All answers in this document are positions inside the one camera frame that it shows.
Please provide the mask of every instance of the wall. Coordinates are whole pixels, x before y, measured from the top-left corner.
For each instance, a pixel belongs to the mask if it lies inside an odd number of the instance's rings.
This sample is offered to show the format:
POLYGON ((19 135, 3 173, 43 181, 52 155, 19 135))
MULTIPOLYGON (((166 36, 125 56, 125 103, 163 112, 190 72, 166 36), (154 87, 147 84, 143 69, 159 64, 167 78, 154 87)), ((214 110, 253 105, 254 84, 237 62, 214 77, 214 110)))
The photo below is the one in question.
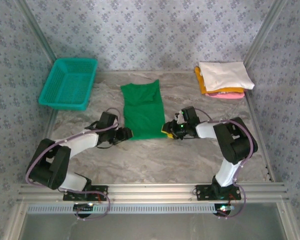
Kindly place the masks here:
POLYGON ((58 58, 99 70, 242 61, 273 0, 27 0, 58 58))
POLYGON ((248 73, 272 168, 300 226, 300 0, 288 1, 248 73))
POLYGON ((13 0, 0 0, 0 239, 49 118, 38 97, 50 67, 13 0))

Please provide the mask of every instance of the cable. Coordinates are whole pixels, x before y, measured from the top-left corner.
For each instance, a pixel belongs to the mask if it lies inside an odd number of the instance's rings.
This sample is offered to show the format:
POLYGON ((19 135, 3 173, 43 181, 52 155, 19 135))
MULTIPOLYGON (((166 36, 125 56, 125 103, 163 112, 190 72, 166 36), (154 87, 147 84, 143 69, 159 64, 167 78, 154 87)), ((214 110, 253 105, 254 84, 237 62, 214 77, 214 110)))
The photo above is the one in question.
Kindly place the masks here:
POLYGON ((113 146, 113 144, 110 145, 110 146, 96 146, 96 148, 97 148, 97 149, 109 149, 109 148, 111 148, 112 146, 113 146))
MULTIPOLYGON (((58 146, 59 144, 63 144, 63 143, 66 143, 68 141, 71 141, 73 139, 76 139, 76 138, 79 138, 85 134, 91 134, 91 133, 99 133, 99 132, 103 132, 103 131, 107 131, 107 130, 110 130, 110 129, 113 129, 113 128, 116 128, 118 125, 119 125, 119 122, 120 122, 120 119, 121 119, 121 113, 120 111, 117 109, 117 108, 114 108, 114 107, 109 107, 107 111, 109 110, 116 110, 118 112, 118 121, 116 123, 114 123, 112 126, 109 126, 109 127, 106 127, 104 129, 94 129, 94 130, 90 130, 90 131, 83 131, 83 132, 80 132, 76 135, 73 135, 73 136, 70 136, 64 140, 60 140, 58 142, 55 142, 54 144, 52 144, 51 146, 47 147, 42 153, 40 153, 40 155, 33 161, 33 163, 31 164, 31 166, 29 167, 28 171, 26 172, 25 174, 25 181, 32 185, 32 186, 36 186, 36 187, 40 187, 40 188, 44 188, 45 186, 41 185, 41 184, 37 184, 37 183, 33 183, 30 181, 29 179, 29 175, 31 173, 31 171, 34 169, 34 167, 36 166, 36 164, 40 161, 40 159, 47 153, 49 152, 50 150, 52 150, 54 147, 58 146)), ((78 220, 83 220, 83 221, 90 221, 90 220, 96 220, 96 219, 100 219, 100 218, 103 218, 104 216, 106 216, 108 214, 108 212, 110 211, 110 207, 111 207, 111 201, 110 201, 110 198, 104 194, 103 192, 100 192, 100 191, 75 191, 75 190, 71 190, 71 189, 64 189, 65 191, 68 191, 68 192, 71 192, 71 193, 75 193, 75 194, 100 194, 100 195, 103 195, 107 202, 108 202, 108 207, 106 209, 106 211, 98 216, 98 217, 94 217, 94 218, 88 218, 88 219, 85 219, 85 218, 81 218, 78 216, 78 214, 76 214, 77 216, 77 219, 78 220)))
POLYGON ((123 140, 117 141, 115 144, 112 144, 113 146, 116 146, 117 144, 123 142, 123 140))
POLYGON ((233 200, 235 200, 235 203, 237 203, 237 199, 231 193, 229 193, 229 199, 233 199, 233 200))
POLYGON ((199 111, 199 112, 202 112, 203 114, 205 114, 205 115, 210 119, 210 121, 213 121, 213 119, 212 119, 212 118, 209 116, 209 114, 206 113, 205 111, 203 111, 203 110, 201 110, 201 109, 198 109, 198 108, 195 108, 194 110, 199 111))
POLYGON ((104 216, 106 216, 109 213, 110 209, 111 209, 110 198, 106 194, 104 194, 103 192, 101 192, 101 191, 75 191, 75 190, 67 189, 67 192, 71 192, 71 193, 74 193, 74 194, 99 194, 99 195, 104 196, 106 198, 106 201, 108 202, 108 206, 106 208, 106 211, 102 215, 97 216, 97 217, 91 217, 91 218, 82 218, 82 217, 79 217, 78 213, 80 212, 80 208, 77 209, 75 215, 76 215, 76 219, 78 219, 78 220, 93 221, 93 220, 101 219, 104 216))
POLYGON ((236 180, 237 180, 237 176, 238 176, 240 170, 244 167, 244 165, 246 164, 246 162, 248 161, 248 159, 251 158, 252 154, 254 153, 254 143, 252 141, 252 137, 251 137, 250 133, 240 123, 237 123, 236 121, 233 121, 233 120, 220 120, 220 121, 211 120, 211 121, 208 121, 208 123, 211 123, 211 124, 232 123, 232 124, 236 125, 238 128, 240 128, 245 133, 245 135, 247 136, 247 138, 249 140, 249 144, 250 144, 249 154, 248 154, 248 156, 244 160, 242 160, 242 162, 240 163, 240 166, 235 171, 235 173, 233 175, 233 178, 232 178, 232 184, 233 184, 233 186, 238 187, 240 189, 240 191, 242 192, 242 194, 243 194, 243 206, 242 206, 242 208, 235 215, 225 216, 224 217, 226 219, 227 218, 234 218, 235 216, 238 216, 243 211, 243 209, 245 208, 246 203, 247 203, 246 192, 245 192, 244 188, 241 185, 239 185, 239 184, 236 183, 236 180))

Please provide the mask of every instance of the folded clothes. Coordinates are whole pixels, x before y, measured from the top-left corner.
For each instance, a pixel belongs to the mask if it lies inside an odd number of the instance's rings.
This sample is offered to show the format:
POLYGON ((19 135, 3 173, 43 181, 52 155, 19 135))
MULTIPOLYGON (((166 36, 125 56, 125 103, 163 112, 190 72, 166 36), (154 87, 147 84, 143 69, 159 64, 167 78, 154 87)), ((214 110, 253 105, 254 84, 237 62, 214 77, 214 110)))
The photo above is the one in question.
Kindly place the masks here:
POLYGON ((214 91, 207 91, 206 87, 205 87, 205 80, 204 78, 200 75, 200 68, 198 66, 196 66, 194 68, 194 72, 196 75, 196 78, 199 82, 199 87, 200 87, 200 91, 202 94, 213 94, 213 93, 219 93, 219 92, 226 92, 226 93, 243 93, 245 90, 242 87, 224 87, 224 88, 220 88, 214 91))
POLYGON ((244 92, 216 92, 206 93, 205 95, 217 99, 242 99, 245 97, 244 92))
POLYGON ((250 80, 242 61, 239 62, 199 62, 204 86, 207 91, 222 88, 253 89, 255 84, 250 80))

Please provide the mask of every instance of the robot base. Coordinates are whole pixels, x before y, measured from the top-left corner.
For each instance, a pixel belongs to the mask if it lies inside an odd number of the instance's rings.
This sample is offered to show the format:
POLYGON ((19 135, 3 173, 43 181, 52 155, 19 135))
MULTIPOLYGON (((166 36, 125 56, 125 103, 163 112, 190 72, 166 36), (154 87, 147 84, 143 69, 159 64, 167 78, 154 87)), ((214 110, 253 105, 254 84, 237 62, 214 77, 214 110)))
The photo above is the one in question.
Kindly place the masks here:
MULTIPOLYGON (((83 191, 99 191, 108 194, 108 186, 107 185, 91 185, 91 180, 88 179, 87 187, 84 188, 83 191)), ((63 201, 72 201, 72 202, 106 202, 107 199, 105 196, 101 194, 93 194, 93 193, 73 193, 67 191, 63 194, 63 201)))
POLYGON ((233 184, 221 187, 216 180, 216 176, 213 177, 210 185, 196 185, 195 194, 198 201, 241 200, 239 187, 233 184))

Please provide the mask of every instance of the teal plastic basket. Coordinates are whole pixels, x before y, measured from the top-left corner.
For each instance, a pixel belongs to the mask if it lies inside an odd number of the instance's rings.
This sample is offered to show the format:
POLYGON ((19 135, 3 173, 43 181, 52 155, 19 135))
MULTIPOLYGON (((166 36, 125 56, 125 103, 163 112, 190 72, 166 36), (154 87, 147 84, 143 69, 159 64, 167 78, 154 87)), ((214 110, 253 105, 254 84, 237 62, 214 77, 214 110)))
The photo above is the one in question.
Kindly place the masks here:
POLYGON ((39 103, 57 110, 84 111, 95 81, 98 61, 59 58, 54 62, 39 103))

